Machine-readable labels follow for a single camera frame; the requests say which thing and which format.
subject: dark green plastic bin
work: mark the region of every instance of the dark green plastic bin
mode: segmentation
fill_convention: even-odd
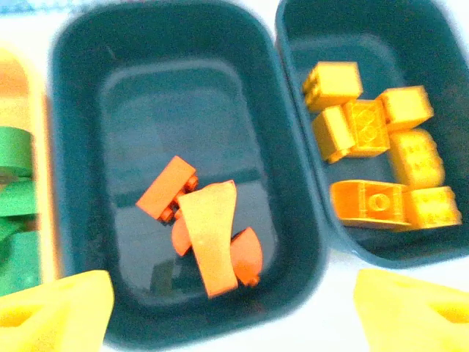
[[[389,268],[469,254],[469,72],[440,10],[428,0],[284,0],[276,25],[333,246]],[[456,194],[462,226],[395,233],[341,225],[330,203],[331,183],[395,180],[386,154],[344,158],[332,165],[321,160],[311,130],[314,115],[300,91],[318,61],[358,62],[363,99],[374,99],[387,88],[425,86],[435,117],[421,127],[437,143],[445,184]]]
[[[65,273],[111,273],[106,339],[161,348],[291,311],[317,285],[326,220],[278,54],[222,1],[93,10],[52,57],[54,191]],[[234,179],[233,233],[254,228],[255,288],[208,300],[192,254],[135,202],[174,155],[201,186]]]

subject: orange curved lego piece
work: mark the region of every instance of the orange curved lego piece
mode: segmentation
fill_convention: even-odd
[[[167,223],[174,217],[174,208],[179,197],[192,192],[198,182],[196,170],[179,156],[175,156],[136,205],[151,217]]]
[[[181,257],[188,252],[192,246],[187,226],[185,226],[184,217],[179,217],[173,224],[171,230],[171,242],[174,250]]]
[[[230,250],[236,277],[245,286],[256,286],[262,270],[262,248],[254,230],[248,227],[241,231]]]
[[[237,288],[230,255],[235,183],[214,183],[185,194],[179,205],[209,298]]]

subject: white table surface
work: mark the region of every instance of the white table surface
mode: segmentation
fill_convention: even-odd
[[[275,37],[278,0],[232,1],[255,14]],[[469,4],[463,4],[462,0],[439,0],[438,3],[447,14],[465,56],[469,57]],[[69,19],[64,13],[3,16],[0,17],[0,40],[17,46],[47,76],[51,46],[57,32]],[[332,251],[319,287],[290,315],[168,351],[266,351],[271,348],[276,351],[368,351],[352,299],[355,279],[362,268],[373,266],[352,255]],[[469,257],[396,272],[469,291]],[[102,351],[118,350],[105,345]]]

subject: yellow plastic object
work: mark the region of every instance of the yellow plastic object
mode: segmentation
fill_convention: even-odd
[[[330,198],[339,219],[347,226],[397,229],[408,225],[402,204],[405,186],[367,180],[333,183]]]
[[[411,189],[438,187],[443,184],[443,161],[430,133],[415,129],[392,133],[389,139],[389,155],[398,182]]]
[[[322,159],[331,164],[348,155],[355,145],[341,106],[324,109],[312,127]]]
[[[385,113],[380,100],[352,100],[344,104],[355,145],[347,156],[376,156],[389,149]]]
[[[303,83],[310,111],[357,99],[363,92],[356,62],[318,62]]]
[[[469,352],[469,293],[363,269],[354,300],[370,352]]]
[[[43,282],[51,282],[61,277],[62,266],[53,220],[51,142],[45,85],[29,60],[6,43],[0,43],[0,125],[25,129],[34,137],[41,277]]]
[[[237,287],[230,255],[236,196],[236,186],[231,180],[213,183],[178,199],[210,298]]]
[[[98,352],[113,305],[111,279],[105,271],[1,297],[1,351]]]
[[[409,130],[433,116],[423,86],[387,89],[377,99],[383,102],[389,132]]]
[[[448,186],[405,192],[404,205],[410,222],[410,226],[404,230],[432,229],[462,223],[454,193]]]

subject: yellow lego brick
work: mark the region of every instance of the yellow lego brick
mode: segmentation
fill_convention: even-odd
[[[392,133],[389,139],[389,156],[399,183],[410,189],[438,187],[443,184],[443,161],[430,133],[415,129]]]
[[[432,229],[462,223],[454,193],[448,186],[416,189],[405,192],[403,196],[406,218],[410,223],[403,230]]]
[[[368,180],[332,184],[330,198],[336,215],[346,226],[397,229],[405,222],[402,192],[405,186]]]
[[[410,130],[433,117],[423,86],[387,89],[377,99],[383,102],[389,132]]]
[[[1,297],[1,352],[98,352],[113,305],[105,271]]]
[[[341,105],[363,92],[356,62],[318,62],[303,83],[310,111]]]
[[[331,164],[346,156],[355,145],[341,106],[324,109],[312,127],[322,159]]]
[[[389,149],[385,113],[380,100],[352,100],[344,104],[355,145],[347,157],[376,156]]]
[[[363,269],[354,301],[370,352],[469,352],[469,293]]]

